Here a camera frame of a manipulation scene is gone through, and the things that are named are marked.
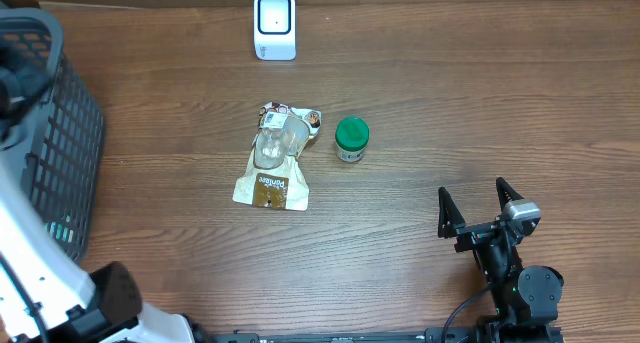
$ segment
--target green jar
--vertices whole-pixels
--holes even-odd
[[[364,157],[369,143],[369,127],[357,117],[345,118],[336,128],[335,150],[345,162],[357,162]]]

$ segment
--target plastic crate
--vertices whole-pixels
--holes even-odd
[[[39,9],[0,9],[0,39],[46,67],[51,89],[0,142],[0,156],[75,261],[86,253],[104,146],[104,115],[64,55],[62,28]]]

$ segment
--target barcode label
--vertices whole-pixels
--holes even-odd
[[[260,128],[282,129],[288,116],[286,113],[267,112]]]

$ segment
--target plastic basket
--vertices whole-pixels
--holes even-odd
[[[0,39],[45,66],[54,84],[7,140],[9,170],[44,228],[75,261],[86,253],[104,146],[104,115],[62,50],[58,21],[39,9],[0,9]]]

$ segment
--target brown label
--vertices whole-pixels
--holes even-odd
[[[289,178],[258,173],[253,189],[253,204],[257,207],[285,209]]]

